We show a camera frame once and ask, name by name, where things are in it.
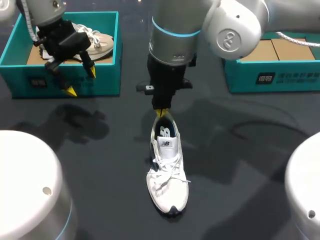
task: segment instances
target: teal box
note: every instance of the teal box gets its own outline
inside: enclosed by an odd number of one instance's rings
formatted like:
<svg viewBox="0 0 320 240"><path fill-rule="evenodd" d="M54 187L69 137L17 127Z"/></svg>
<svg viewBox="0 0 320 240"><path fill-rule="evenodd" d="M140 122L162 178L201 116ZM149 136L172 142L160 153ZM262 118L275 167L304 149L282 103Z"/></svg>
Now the teal box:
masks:
<svg viewBox="0 0 320 240"><path fill-rule="evenodd" d="M288 33L296 39L320 43L319 34ZM278 39L266 33L263 40ZM320 91L320 49L310 47L316 60L224 61L226 82L231 93Z"/></svg>
<svg viewBox="0 0 320 240"><path fill-rule="evenodd" d="M63 19L114 37L112 63L96 63L96 78L89 78L81 63L61 64L78 97L118 96L121 85L122 36L118 12L66 12ZM0 58L0 74L12 98L65 98L44 65L26 65L33 43L20 15Z"/></svg>

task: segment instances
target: white cable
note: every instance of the white cable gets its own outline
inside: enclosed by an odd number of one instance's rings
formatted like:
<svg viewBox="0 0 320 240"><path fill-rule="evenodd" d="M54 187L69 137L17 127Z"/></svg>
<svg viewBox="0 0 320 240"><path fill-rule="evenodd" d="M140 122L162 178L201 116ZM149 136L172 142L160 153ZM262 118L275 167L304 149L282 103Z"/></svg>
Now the white cable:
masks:
<svg viewBox="0 0 320 240"><path fill-rule="evenodd" d="M285 40L287 40L287 41L289 41L289 42L291 42L291 43L294 43L294 44L298 44L298 45L302 45L302 46L307 46L307 47L320 48L320 43L312 43L312 42L305 42L305 41L295 40L295 39L293 39L293 38L291 38L291 37L283 34L283 33L280 32L280 31L277 31L276 34L277 34L279 37L281 37L281 38L283 38L283 39L285 39Z"/></svg>
<svg viewBox="0 0 320 240"><path fill-rule="evenodd" d="M28 28L30 38L32 39L32 41L36 42L36 41L38 41L38 38L36 37L36 35L34 33L34 30L33 30L33 27L32 27L31 17L30 17L27 1L26 0L21 0L21 3L22 3L24 16L25 16L25 21L26 21L26 26Z"/></svg>

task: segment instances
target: new balance sneaker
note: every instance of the new balance sneaker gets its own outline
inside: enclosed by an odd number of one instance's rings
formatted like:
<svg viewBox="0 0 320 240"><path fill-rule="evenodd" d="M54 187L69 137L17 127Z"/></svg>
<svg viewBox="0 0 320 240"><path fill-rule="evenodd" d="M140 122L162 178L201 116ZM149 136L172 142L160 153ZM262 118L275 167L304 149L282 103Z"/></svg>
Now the new balance sneaker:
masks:
<svg viewBox="0 0 320 240"><path fill-rule="evenodd" d="M180 134L167 112L157 117L151 131L151 169L146 183L155 206L164 214L177 215L188 201Z"/></svg>
<svg viewBox="0 0 320 240"><path fill-rule="evenodd" d="M112 56L114 49L114 38L112 36L100 33L97 30L92 30L81 24L72 23L72 25L78 33L86 33L88 35L91 46L86 51L89 53L92 61L107 59ZM43 45L40 46L40 55L44 60L52 58L52 56L44 49ZM78 54L75 55L73 59L81 62L81 58Z"/></svg>

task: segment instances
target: dark gray surface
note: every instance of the dark gray surface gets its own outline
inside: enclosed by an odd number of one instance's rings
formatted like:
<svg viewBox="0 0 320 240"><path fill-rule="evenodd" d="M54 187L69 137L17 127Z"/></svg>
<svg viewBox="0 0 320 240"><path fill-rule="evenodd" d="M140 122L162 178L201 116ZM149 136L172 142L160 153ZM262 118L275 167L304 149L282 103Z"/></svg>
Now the dark gray surface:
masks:
<svg viewBox="0 0 320 240"><path fill-rule="evenodd" d="M0 128L34 134L56 152L78 211L78 240L296 240L283 173L292 151L319 131L319 95L231 95L203 41L186 74L194 89L177 93L171 110L191 181L188 205L176 219L155 210L146 185L155 113L151 98L135 92L148 80L153 3L69 0L70 12L120 12L121 96L11 100L1 80ZM1 29L2 50L11 29Z"/></svg>

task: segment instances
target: cardboard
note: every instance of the cardboard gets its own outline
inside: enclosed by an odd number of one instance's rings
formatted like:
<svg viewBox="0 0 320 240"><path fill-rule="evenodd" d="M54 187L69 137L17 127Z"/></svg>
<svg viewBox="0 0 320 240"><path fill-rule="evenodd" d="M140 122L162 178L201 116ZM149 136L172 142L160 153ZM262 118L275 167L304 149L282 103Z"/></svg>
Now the cardboard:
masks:
<svg viewBox="0 0 320 240"><path fill-rule="evenodd" d="M261 40L255 50L240 62L278 61L278 56L271 40Z"/></svg>
<svg viewBox="0 0 320 240"><path fill-rule="evenodd" d="M304 38L296 40L306 42ZM280 61L316 60L308 46L302 46L285 39L272 39L274 49Z"/></svg>
<svg viewBox="0 0 320 240"><path fill-rule="evenodd" d="M28 61L27 61L27 65L44 65L46 64L47 60L43 60L40 56L40 50L39 47L36 46L32 46ZM113 62L113 57L109 57L106 59L102 59L99 61L95 61L95 64L112 64ZM79 61L76 60L67 60L62 64L82 64Z"/></svg>

